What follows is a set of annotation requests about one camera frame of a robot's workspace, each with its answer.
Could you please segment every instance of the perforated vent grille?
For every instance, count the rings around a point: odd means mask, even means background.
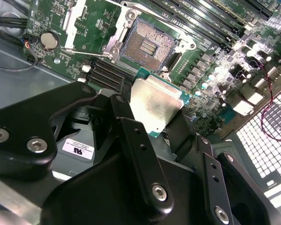
[[[281,176],[281,142],[268,138],[260,128],[262,112],[245,124],[237,135],[262,178],[277,171]],[[266,113],[265,130],[281,139],[281,94]]]

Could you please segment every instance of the gray metal panel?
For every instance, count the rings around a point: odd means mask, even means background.
[[[0,66],[27,66],[20,49],[0,40]],[[0,70],[0,108],[60,87],[70,80],[39,66],[20,73]]]

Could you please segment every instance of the black plastic bracket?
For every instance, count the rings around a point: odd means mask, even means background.
[[[230,154],[221,153],[222,165],[233,215],[240,224],[281,225],[281,213]]]
[[[193,169],[203,186],[205,211],[215,225],[233,225],[232,212],[225,187],[221,164],[213,158],[210,142],[197,135],[193,149],[181,161],[181,164]],[[222,217],[216,212],[220,209]]]
[[[149,220],[161,220],[173,209],[174,199],[145,127],[134,120],[125,98],[113,95],[110,100],[115,118],[112,129],[118,131],[137,208]],[[154,187],[163,188],[156,193],[166,196],[163,200],[154,195]]]
[[[64,114],[91,104],[95,97],[94,89],[74,82],[0,109],[0,128],[8,136],[0,142],[0,175],[28,180],[45,176],[57,154],[55,137]],[[44,140],[46,150],[28,150],[27,143],[32,138]]]

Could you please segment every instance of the green circuit board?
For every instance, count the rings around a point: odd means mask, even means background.
[[[67,33],[63,28],[64,22],[67,12],[77,4],[77,1],[32,0],[27,27],[27,32],[36,37],[48,31],[58,35],[57,48],[48,51],[40,42],[34,43],[32,48],[41,59],[42,65],[73,80],[80,78],[84,60],[92,59],[92,56],[72,53],[64,48],[67,39]],[[202,135],[211,132],[210,122],[226,119],[224,115],[227,109],[222,109],[218,101],[218,86],[227,87],[226,95],[243,86],[239,79],[230,74],[230,68],[235,64],[250,70],[243,48],[253,40],[260,43],[261,49],[273,58],[281,56],[281,1],[279,0],[134,0],[132,2],[153,10],[192,36],[196,48],[181,54],[176,66],[170,72],[169,80],[190,94],[191,100],[184,112],[189,116],[196,113],[194,126]],[[263,6],[263,10],[256,12],[256,8],[251,6],[252,3]],[[104,46],[117,30],[116,23],[120,13],[121,7],[110,1],[86,0],[82,15],[75,21],[77,33],[73,43],[74,50],[102,54]],[[179,40],[179,32],[155,17],[142,13],[138,18]],[[210,59],[203,60],[204,55],[208,55]],[[110,60],[106,58],[104,60],[112,64]],[[198,67],[199,60],[206,66]],[[121,56],[119,61],[122,63],[116,62],[115,66],[132,75],[143,66],[139,62]],[[279,62],[274,61],[273,64],[278,66]],[[221,68],[219,73],[214,73],[215,66]],[[194,68],[200,69],[201,73],[195,74]],[[195,74],[196,79],[188,79],[191,85],[187,86],[183,82],[190,73]],[[213,80],[208,79],[210,73],[216,75]],[[252,70],[251,73],[254,77],[259,71]],[[208,83],[208,89],[201,87],[202,81]],[[194,95],[196,89],[201,90],[201,96]]]

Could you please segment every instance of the mounting hole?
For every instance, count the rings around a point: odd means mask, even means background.
[[[216,176],[212,176],[212,178],[214,179],[215,182],[220,182],[220,180],[216,177]]]
[[[147,147],[146,147],[144,144],[141,144],[141,145],[140,145],[140,149],[141,149],[142,151],[147,151]]]
[[[216,169],[216,165],[214,165],[212,163],[210,165],[211,165],[212,168]]]
[[[140,130],[138,128],[134,129],[135,133],[137,133],[138,135],[141,134]]]

